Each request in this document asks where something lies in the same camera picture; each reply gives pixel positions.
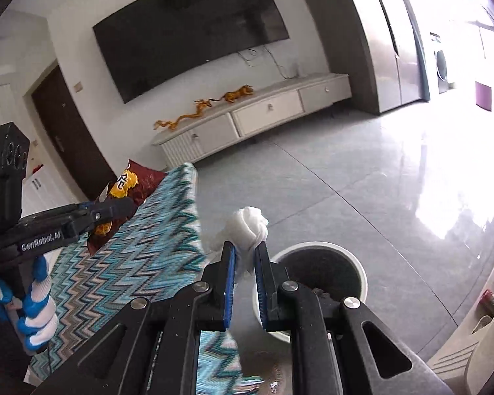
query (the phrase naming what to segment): drawer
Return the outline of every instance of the drawer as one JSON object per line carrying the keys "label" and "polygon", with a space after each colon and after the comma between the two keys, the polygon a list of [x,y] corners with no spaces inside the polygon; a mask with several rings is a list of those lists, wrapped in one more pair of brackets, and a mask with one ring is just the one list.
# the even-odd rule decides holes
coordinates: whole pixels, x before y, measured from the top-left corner
{"label": "drawer", "polygon": [[185,162],[195,162],[239,137],[230,113],[226,113],[162,143],[161,148],[169,166],[174,168]]}
{"label": "drawer", "polygon": [[335,77],[324,83],[299,89],[298,93],[302,99],[304,111],[311,113],[329,107],[334,102],[351,98],[349,77]]}
{"label": "drawer", "polygon": [[199,143],[203,154],[213,153],[240,137],[230,113],[196,126],[190,130],[190,133],[193,142]]}
{"label": "drawer", "polygon": [[257,104],[235,111],[232,116],[240,135],[249,135],[303,113],[298,92],[282,93]]}

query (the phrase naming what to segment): white pot rim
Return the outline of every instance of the white pot rim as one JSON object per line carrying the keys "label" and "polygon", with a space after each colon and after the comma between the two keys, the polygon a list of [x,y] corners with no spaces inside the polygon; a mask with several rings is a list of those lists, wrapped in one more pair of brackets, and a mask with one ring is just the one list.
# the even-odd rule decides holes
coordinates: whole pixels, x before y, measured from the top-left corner
{"label": "white pot rim", "polygon": [[[355,257],[351,252],[349,252],[347,249],[336,245],[334,243],[330,242],[302,242],[302,243],[297,243],[295,245],[290,246],[289,248],[286,248],[282,251],[280,251],[277,255],[275,255],[273,258],[271,258],[271,261],[274,263],[278,263],[279,261],[282,260],[286,255],[289,255],[290,253],[299,251],[299,250],[304,250],[308,249],[311,247],[322,247],[326,248],[328,250],[331,250],[332,252],[336,254],[340,254],[345,256],[353,265],[353,268],[357,271],[360,279],[360,295],[359,295],[359,300],[361,302],[365,303],[366,302],[366,297],[368,296],[368,279],[366,277],[366,272],[364,271],[364,267],[362,267],[361,262]],[[258,320],[258,323],[262,325],[262,321],[260,319],[260,309],[258,306],[258,292],[256,289],[256,279],[254,280],[254,286],[252,289],[252,308],[254,315],[256,316],[256,319]],[[282,332],[273,332],[269,333],[275,339],[284,341],[286,343],[291,343],[291,337],[288,336],[285,333]]]}

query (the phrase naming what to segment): purple bucket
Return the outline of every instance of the purple bucket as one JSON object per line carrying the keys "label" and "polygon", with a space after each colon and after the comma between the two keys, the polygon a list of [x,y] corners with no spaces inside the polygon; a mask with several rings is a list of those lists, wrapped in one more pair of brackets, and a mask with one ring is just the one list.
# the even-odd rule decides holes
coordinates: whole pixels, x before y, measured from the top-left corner
{"label": "purple bucket", "polygon": [[476,81],[476,105],[492,111],[492,88]]}

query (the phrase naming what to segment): white cabinet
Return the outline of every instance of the white cabinet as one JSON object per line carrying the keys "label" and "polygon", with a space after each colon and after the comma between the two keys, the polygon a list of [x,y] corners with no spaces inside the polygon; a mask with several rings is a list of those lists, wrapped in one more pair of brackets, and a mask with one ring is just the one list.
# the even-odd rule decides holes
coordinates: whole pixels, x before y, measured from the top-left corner
{"label": "white cabinet", "polygon": [[194,162],[238,140],[230,113],[222,114],[161,144],[170,167]]}
{"label": "white cabinet", "polygon": [[192,134],[192,140],[199,143],[203,154],[212,153],[239,138],[230,113],[196,126],[189,132]]}
{"label": "white cabinet", "polygon": [[311,113],[334,102],[351,98],[348,77],[337,77],[323,83],[307,86],[298,90],[306,113]]}
{"label": "white cabinet", "polygon": [[248,135],[303,113],[297,91],[282,93],[232,113],[240,135]]}
{"label": "white cabinet", "polygon": [[47,166],[27,178],[22,185],[22,217],[74,203],[71,191],[59,181]]}
{"label": "white cabinet", "polygon": [[347,74],[288,79],[236,102],[220,102],[203,117],[181,121],[174,132],[160,132],[152,144],[162,149],[174,168],[347,98],[351,98]]}

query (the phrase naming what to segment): chip bag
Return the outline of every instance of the chip bag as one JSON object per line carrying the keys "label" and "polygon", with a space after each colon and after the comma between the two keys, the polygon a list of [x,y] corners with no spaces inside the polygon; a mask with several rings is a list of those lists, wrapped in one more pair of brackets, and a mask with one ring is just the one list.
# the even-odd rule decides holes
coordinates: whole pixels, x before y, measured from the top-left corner
{"label": "chip bag", "polygon": [[126,221],[132,218],[137,208],[144,203],[166,177],[161,171],[147,168],[128,161],[128,166],[113,185],[108,185],[108,194],[104,200],[121,199],[126,196],[132,198],[135,204],[133,214],[125,219],[117,219],[105,224],[100,224],[90,232],[87,241],[88,252],[95,254]]}

